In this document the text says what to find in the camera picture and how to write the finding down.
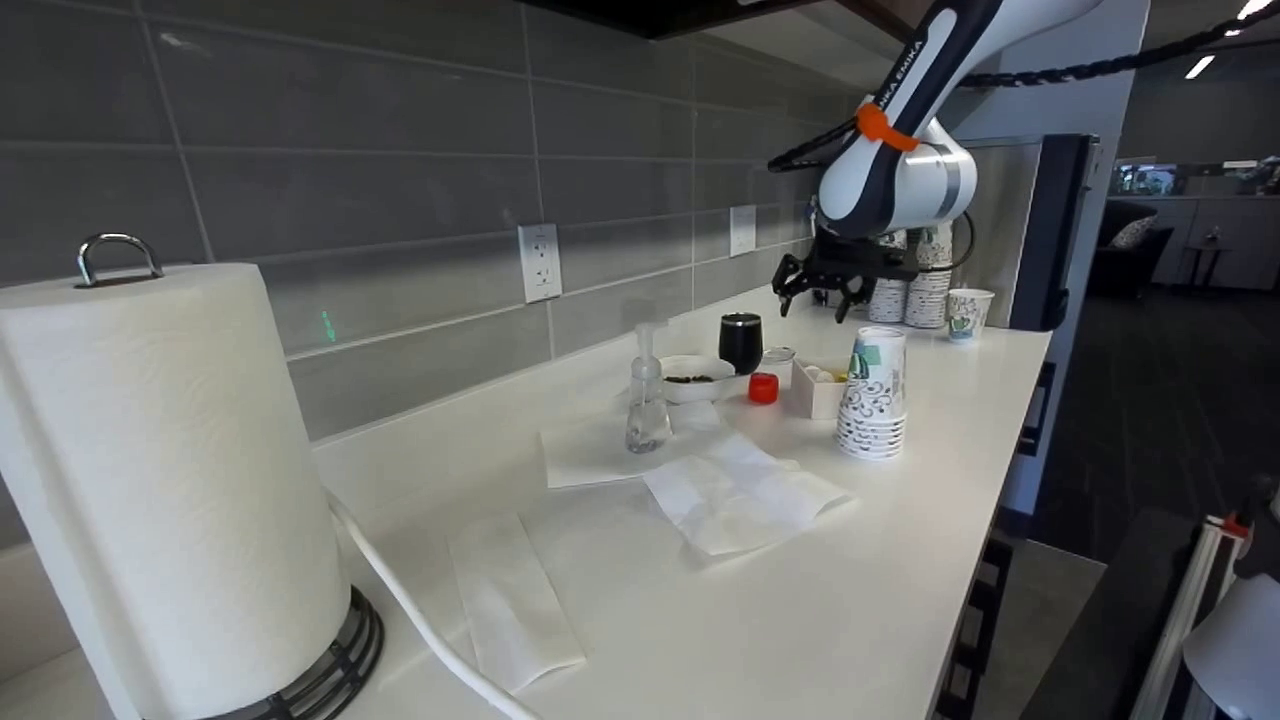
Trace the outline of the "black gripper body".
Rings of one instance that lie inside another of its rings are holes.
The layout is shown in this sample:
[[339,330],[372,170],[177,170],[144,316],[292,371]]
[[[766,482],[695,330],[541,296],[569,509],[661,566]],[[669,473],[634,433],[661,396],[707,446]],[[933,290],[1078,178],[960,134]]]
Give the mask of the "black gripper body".
[[771,292],[780,309],[813,292],[820,305],[835,305],[849,316],[865,305],[881,280],[914,280],[919,263],[906,249],[883,249],[878,240],[840,240],[820,234],[804,256],[783,256],[771,274]]

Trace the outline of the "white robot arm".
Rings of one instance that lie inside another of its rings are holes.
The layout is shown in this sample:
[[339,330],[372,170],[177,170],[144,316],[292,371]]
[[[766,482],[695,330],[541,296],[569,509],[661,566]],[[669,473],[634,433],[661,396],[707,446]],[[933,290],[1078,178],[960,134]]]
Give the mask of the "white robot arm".
[[952,89],[987,55],[1098,9],[1101,0],[933,0],[883,84],[855,111],[767,162],[801,171],[815,162],[815,235],[809,256],[783,256],[771,277],[780,309],[801,292],[835,292],[835,316],[870,280],[914,280],[919,263],[889,253],[891,234],[948,227],[977,198],[977,162],[936,121]]

